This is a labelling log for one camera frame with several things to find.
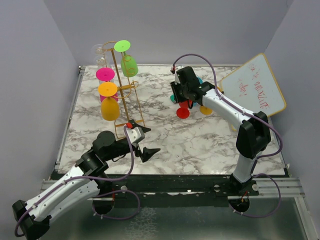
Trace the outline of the red wine glass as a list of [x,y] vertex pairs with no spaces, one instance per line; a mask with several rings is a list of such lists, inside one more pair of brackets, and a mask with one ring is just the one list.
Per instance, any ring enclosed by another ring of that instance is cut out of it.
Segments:
[[179,108],[176,111],[176,115],[180,119],[187,119],[190,115],[189,109],[193,107],[193,102],[186,100],[179,103]]

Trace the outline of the orange wine glass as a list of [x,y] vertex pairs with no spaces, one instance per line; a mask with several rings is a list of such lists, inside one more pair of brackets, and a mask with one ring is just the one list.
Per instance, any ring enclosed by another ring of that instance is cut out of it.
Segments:
[[216,90],[218,90],[220,93],[223,94],[223,91],[221,90],[221,88],[218,87],[218,86],[216,86],[215,89],[213,89],[213,88],[210,89],[210,93],[204,92],[204,94],[201,96],[201,104],[200,104],[199,110],[200,110],[200,112],[201,112],[203,115],[206,115],[206,116],[207,116],[207,115],[212,114],[212,112],[213,112],[213,110],[212,110],[211,108],[206,107],[206,106],[204,105],[203,97],[205,96],[207,100],[209,99],[209,97],[211,97],[212,99],[213,99],[213,98],[218,98],[218,95],[217,95],[217,93],[216,93]]
[[98,87],[98,93],[104,97],[100,108],[102,118],[106,121],[115,121],[120,116],[117,92],[118,87],[113,82],[104,82]]

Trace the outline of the gold wire glass rack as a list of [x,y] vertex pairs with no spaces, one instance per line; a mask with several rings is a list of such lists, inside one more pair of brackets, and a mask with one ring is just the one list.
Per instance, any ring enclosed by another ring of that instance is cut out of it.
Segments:
[[106,57],[107,52],[111,53],[115,72],[117,76],[118,81],[118,91],[116,94],[117,101],[122,101],[122,105],[119,108],[120,113],[124,113],[124,115],[120,115],[120,117],[123,120],[129,121],[130,120],[130,114],[133,112],[130,109],[130,106],[135,106],[136,110],[139,112],[140,117],[136,120],[137,123],[142,124],[145,126],[145,120],[143,117],[143,112],[141,109],[141,104],[139,101],[139,97],[137,94],[136,88],[138,87],[138,82],[132,80],[132,77],[126,77],[123,74],[122,68],[121,68],[121,60],[122,55],[120,52],[115,51],[114,45],[117,41],[109,41],[103,44],[105,48],[105,52],[102,54],[104,57]]

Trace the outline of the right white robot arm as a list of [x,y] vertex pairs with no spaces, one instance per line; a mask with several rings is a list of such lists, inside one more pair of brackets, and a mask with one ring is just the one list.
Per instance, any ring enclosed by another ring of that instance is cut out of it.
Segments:
[[252,178],[257,157],[266,149],[271,141],[267,115],[260,111],[254,113],[241,107],[223,95],[210,82],[199,82],[190,66],[171,68],[175,80],[170,83],[177,103],[191,101],[208,108],[225,120],[237,131],[236,148],[239,152],[236,168],[232,173],[233,181],[229,189],[240,196],[248,189],[247,182]]

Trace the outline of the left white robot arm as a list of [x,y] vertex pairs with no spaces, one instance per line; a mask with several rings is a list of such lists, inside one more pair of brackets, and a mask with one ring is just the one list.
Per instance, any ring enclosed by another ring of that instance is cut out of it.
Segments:
[[146,162],[160,151],[159,148],[140,148],[139,143],[150,131],[130,120],[123,126],[125,137],[120,140],[109,130],[100,132],[91,148],[57,182],[37,196],[12,205],[16,220],[14,235],[37,240],[49,230],[51,221],[76,203],[92,197],[106,197],[111,190],[110,183],[125,180],[134,169],[132,164],[127,174],[109,178],[105,174],[108,161],[130,154],[132,161],[139,157]]

